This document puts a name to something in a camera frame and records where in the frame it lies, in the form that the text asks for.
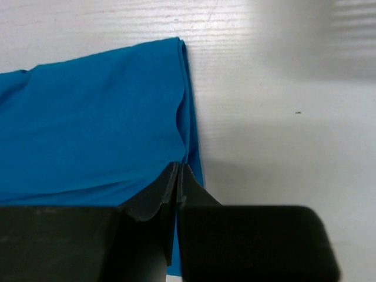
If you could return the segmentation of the blue t shirt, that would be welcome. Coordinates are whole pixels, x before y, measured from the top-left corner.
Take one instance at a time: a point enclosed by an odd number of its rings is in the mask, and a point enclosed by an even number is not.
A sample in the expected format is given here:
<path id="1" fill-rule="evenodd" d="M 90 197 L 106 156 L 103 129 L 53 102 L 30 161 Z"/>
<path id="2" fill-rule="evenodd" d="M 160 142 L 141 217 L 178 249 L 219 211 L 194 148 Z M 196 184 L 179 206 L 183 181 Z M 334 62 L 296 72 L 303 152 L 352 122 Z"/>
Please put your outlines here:
<path id="1" fill-rule="evenodd" d="M 1 74 L 1 206 L 109 206 L 171 163 L 203 184 L 185 42 Z"/>

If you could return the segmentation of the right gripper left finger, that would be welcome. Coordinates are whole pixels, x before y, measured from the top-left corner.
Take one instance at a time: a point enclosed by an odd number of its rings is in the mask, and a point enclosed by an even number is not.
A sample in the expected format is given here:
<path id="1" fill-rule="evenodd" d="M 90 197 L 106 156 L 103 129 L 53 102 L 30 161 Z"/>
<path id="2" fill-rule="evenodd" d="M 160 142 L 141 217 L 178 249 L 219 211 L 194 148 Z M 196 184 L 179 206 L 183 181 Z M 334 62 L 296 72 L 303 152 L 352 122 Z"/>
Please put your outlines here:
<path id="1" fill-rule="evenodd" d="M 165 281 L 178 171 L 114 207 L 1 207 L 1 280 Z"/>

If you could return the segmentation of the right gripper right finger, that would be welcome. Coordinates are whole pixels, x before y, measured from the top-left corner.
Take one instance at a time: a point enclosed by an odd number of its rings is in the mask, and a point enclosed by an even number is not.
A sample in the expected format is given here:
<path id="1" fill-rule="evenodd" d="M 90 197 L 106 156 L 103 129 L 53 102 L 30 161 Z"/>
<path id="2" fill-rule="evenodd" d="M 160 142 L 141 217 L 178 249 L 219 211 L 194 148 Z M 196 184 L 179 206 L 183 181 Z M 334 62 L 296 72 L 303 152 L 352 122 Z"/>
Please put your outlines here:
<path id="1" fill-rule="evenodd" d="M 180 168 L 177 234 L 184 281 L 339 281 L 324 224 L 305 206 L 220 204 Z"/>

